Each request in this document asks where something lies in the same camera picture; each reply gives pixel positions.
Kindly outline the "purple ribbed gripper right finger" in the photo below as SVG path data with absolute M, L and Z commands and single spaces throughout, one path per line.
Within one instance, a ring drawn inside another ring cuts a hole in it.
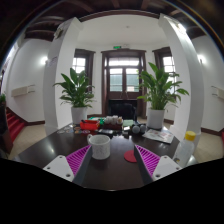
M 139 145 L 134 146 L 134 156 L 144 184 L 149 184 L 181 170 L 181 167 L 169 156 L 158 156 Z

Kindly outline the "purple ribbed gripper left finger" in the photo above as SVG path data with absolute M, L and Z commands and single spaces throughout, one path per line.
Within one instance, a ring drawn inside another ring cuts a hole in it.
M 68 156 L 57 156 L 44 170 L 81 186 L 91 157 L 92 147 L 87 145 Z

